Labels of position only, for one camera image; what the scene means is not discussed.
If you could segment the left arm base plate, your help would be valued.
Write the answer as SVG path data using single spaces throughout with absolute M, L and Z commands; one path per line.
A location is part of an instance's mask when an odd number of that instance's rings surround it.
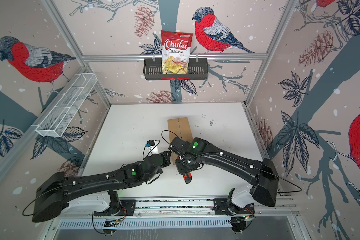
M 95 217 L 110 217 L 110 216 L 133 216 L 136 200 L 119 200 L 119 203 L 112 203 L 106 210 L 102 212 L 94 212 Z

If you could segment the red black utility knife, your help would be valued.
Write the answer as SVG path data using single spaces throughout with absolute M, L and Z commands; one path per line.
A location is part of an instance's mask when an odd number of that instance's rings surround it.
M 189 183 L 192 181 L 192 179 L 193 179 L 191 173 L 185 173 L 185 174 L 183 174 L 183 178 L 184 178 L 184 181 L 185 181 L 186 184 L 189 184 Z

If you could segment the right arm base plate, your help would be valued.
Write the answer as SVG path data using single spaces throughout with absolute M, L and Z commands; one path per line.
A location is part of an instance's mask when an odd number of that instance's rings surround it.
M 255 213 L 255 205 L 248 204 L 243 208 L 240 208 L 228 201 L 228 199 L 214 199 L 214 205 L 212 210 L 216 215 L 227 215 L 227 216 L 235 216 L 235 215 L 254 215 Z

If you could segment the brown cardboard express box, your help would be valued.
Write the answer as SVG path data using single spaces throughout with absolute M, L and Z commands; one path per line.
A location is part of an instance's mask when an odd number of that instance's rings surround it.
M 169 119 L 168 120 L 168 130 L 169 133 L 169 142 L 171 143 L 176 136 L 186 142 L 191 142 L 193 140 L 193 135 L 189 120 L 187 117 L 178 118 L 178 119 Z

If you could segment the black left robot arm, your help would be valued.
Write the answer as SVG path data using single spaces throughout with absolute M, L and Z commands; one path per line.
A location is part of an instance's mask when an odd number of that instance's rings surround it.
M 155 180 L 154 176 L 163 173 L 162 168 L 171 164 L 171 154 L 170 151 L 152 154 L 143 161 L 97 175 L 66 177 L 63 172 L 55 173 L 36 191 L 32 222 L 54 219 L 69 207 L 70 201 L 86 195 L 150 184 Z

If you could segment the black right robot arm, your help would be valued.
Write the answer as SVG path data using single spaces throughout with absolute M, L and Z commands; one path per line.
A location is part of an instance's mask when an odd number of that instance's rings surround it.
M 240 157 L 200 138 L 186 142 L 175 137 L 169 150 L 179 156 L 176 166 L 181 175 L 196 171 L 200 165 L 211 165 L 245 180 L 247 186 L 231 190 L 229 204 L 238 208 L 255 202 L 266 207 L 276 206 L 279 176 L 271 160 Z

